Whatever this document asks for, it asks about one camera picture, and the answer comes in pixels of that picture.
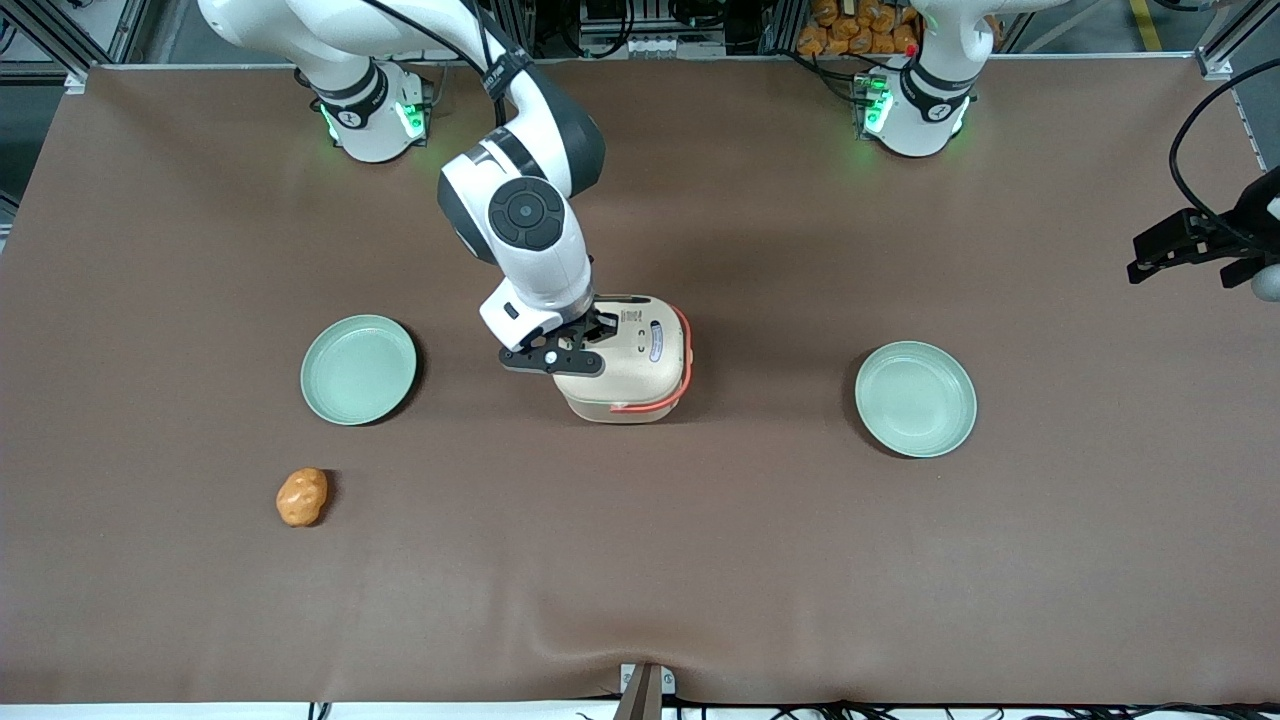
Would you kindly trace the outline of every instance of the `potato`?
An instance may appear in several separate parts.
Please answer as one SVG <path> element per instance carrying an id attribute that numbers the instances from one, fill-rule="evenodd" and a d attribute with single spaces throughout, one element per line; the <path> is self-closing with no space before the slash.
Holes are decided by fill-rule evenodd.
<path id="1" fill-rule="evenodd" d="M 872 51 L 872 31 L 863 28 L 858 31 L 858 35 L 849 40 L 850 53 L 870 53 Z"/>
<path id="2" fill-rule="evenodd" d="M 987 15 L 986 19 L 987 24 L 991 26 L 991 32 L 996 33 L 996 37 L 992 38 L 992 44 L 998 50 L 1000 44 L 1005 41 L 1005 26 L 1001 24 L 998 19 L 996 19 L 996 15 Z"/>
<path id="3" fill-rule="evenodd" d="M 849 40 L 858 35 L 858 20 L 854 18 L 840 18 L 838 20 L 831 23 L 831 38 L 832 40 Z"/>
<path id="4" fill-rule="evenodd" d="M 872 33 L 872 54 L 893 53 L 893 38 L 887 32 Z"/>
<path id="5" fill-rule="evenodd" d="M 915 31 L 911 26 L 897 26 L 893 28 L 893 49 L 906 53 L 908 47 L 915 45 Z"/>
<path id="6" fill-rule="evenodd" d="M 893 29 L 893 14 L 896 12 L 892 5 L 881 5 L 879 14 L 872 19 L 872 32 L 888 32 Z"/>
<path id="7" fill-rule="evenodd" d="M 827 47 L 827 28 L 809 26 L 800 31 L 796 40 L 796 53 L 801 55 L 822 55 Z"/>
<path id="8" fill-rule="evenodd" d="M 877 0 L 859 0 L 858 24 L 872 27 L 872 22 L 881 15 L 881 4 Z"/>
<path id="9" fill-rule="evenodd" d="M 319 468 L 294 470 L 280 492 L 275 493 L 275 510 L 291 528 L 302 528 L 320 518 L 320 509 L 329 498 L 329 478 Z"/>
<path id="10" fill-rule="evenodd" d="M 813 19 L 822 27 L 831 27 L 831 23 L 836 22 L 836 18 L 840 17 L 840 5 L 836 4 L 836 0 L 813 0 L 810 6 L 813 9 Z"/>

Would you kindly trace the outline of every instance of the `metal bracket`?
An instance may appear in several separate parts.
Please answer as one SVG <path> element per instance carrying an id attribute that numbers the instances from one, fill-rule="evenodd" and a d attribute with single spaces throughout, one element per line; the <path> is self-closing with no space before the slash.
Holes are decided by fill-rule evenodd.
<path id="1" fill-rule="evenodd" d="M 663 667 L 662 665 L 654 666 L 662 676 L 662 694 L 676 694 L 676 674 Z M 618 692 L 627 692 L 627 685 L 631 684 L 631 678 L 635 675 L 636 666 L 634 662 L 627 662 L 622 666 L 622 679 L 618 683 Z"/>
<path id="2" fill-rule="evenodd" d="M 667 692 L 676 692 L 676 674 L 671 670 L 653 662 L 623 665 L 622 700 L 613 720 L 662 720 L 662 696 Z"/>
<path id="3" fill-rule="evenodd" d="M 1217 82 L 1231 79 L 1231 61 L 1222 60 L 1215 65 L 1204 54 L 1203 45 L 1196 49 L 1196 64 L 1199 65 L 1201 76 L 1207 81 Z"/>
<path id="4" fill-rule="evenodd" d="M 67 90 L 67 95 L 84 95 L 84 78 L 68 74 L 67 79 L 63 81 L 63 87 Z"/>

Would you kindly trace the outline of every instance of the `metal frame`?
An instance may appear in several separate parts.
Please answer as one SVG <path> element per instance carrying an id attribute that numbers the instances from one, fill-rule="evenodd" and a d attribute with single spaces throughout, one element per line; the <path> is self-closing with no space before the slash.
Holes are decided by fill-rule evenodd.
<path id="1" fill-rule="evenodd" d="M 1032 18 L 1034 17 L 1036 13 L 1018 13 L 1014 17 L 1014 20 L 1009 23 L 1009 27 L 1005 28 L 1005 42 L 1001 44 L 1000 50 L 996 53 L 1016 53 L 1018 50 L 1015 50 L 1015 47 L 1018 47 L 1018 41 L 1023 38 L 1023 33 L 1027 32 L 1027 26 L 1032 24 Z"/>
<path id="2" fill-rule="evenodd" d="M 498 27 L 525 50 L 534 49 L 534 32 L 538 27 L 538 6 L 525 0 L 493 0 L 493 14 Z"/>
<path id="3" fill-rule="evenodd" d="M 1280 10 L 1280 0 L 1248 0 L 1244 8 L 1212 40 L 1197 47 L 1196 60 L 1199 63 L 1204 79 L 1231 77 L 1231 55 L 1276 10 Z"/>
<path id="4" fill-rule="evenodd" d="M 40 0 L 4 0 L 0 13 L 27 36 L 54 63 L 10 63 L 18 65 L 5 68 L 4 78 L 20 78 L 26 82 L 49 78 L 50 73 L 61 82 L 63 76 L 79 78 L 88 76 L 92 65 L 110 61 L 106 51 L 93 38 L 70 19 L 67 13 L 51 3 Z M 49 65 L 60 68 L 50 70 Z"/>
<path id="5" fill-rule="evenodd" d="M 9 195 L 4 190 L 0 190 L 0 210 L 4 210 L 5 213 L 9 213 L 10 215 L 17 215 L 18 214 L 18 199 L 14 197 L 14 196 L 12 196 L 12 195 Z M 3 232 L 4 232 L 5 237 L 9 236 L 8 227 L 4 228 Z"/>
<path id="6" fill-rule="evenodd" d="M 93 65 L 125 61 L 138 40 L 150 0 L 125 0 L 106 49 L 51 0 L 0 0 L 0 14 L 18 28 L 49 61 L 6 61 L 0 85 L 60 85 L 64 77 L 83 81 Z"/>
<path id="7" fill-rule="evenodd" d="M 724 56 L 724 23 L 708 27 L 694 27 L 676 19 L 668 9 L 667 0 L 626 0 L 632 14 L 631 36 L 625 53 L 618 59 L 645 59 L 654 56 L 708 58 Z M 579 3 L 579 37 L 582 47 L 600 50 L 613 44 L 621 29 L 623 18 L 593 18 L 586 3 Z M 648 41 L 666 41 L 664 49 Z"/>

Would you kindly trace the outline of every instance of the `label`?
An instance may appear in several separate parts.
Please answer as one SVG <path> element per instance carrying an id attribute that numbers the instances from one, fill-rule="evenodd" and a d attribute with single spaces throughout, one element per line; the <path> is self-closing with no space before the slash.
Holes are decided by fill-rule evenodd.
<path id="1" fill-rule="evenodd" d="M 662 324 L 658 320 L 649 323 L 649 334 L 652 336 L 649 361 L 657 363 L 662 360 Z"/>

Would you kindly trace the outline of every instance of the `floor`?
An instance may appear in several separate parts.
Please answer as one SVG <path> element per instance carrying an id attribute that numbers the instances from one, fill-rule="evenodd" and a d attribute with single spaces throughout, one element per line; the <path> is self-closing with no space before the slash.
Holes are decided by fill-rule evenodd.
<path id="1" fill-rule="evenodd" d="M 95 0 L 83 10 L 82 20 L 104 15 L 104 6 L 123 0 Z M 159 3 L 157 31 L 146 50 L 152 63 L 224 64 L 280 63 L 279 58 L 232 46 L 205 24 L 195 0 L 154 0 Z M 1037 13 L 1016 40 L 1020 53 L 1142 53 L 1189 50 L 1203 42 L 1239 5 L 1215 13 L 1174 13 L 1146 0 L 1069 0 Z M 0 49 L 5 41 L 0 40 Z M 1233 65 L 1249 68 L 1275 58 L 1280 49 L 1280 13 L 1243 47 Z M 24 38 L 15 38 L 0 59 L 29 55 Z M 0 73 L 4 64 L 0 63 Z M 1280 165 L 1280 72 L 1260 76 L 1239 88 L 1240 102 L 1254 131 L 1260 155 L 1267 167 Z M 61 96 L 60 87 L 0 86 L 0 191 L 22 196 L 36 156 Z M 12 222 L 0 209 L 0 224 Z"/>

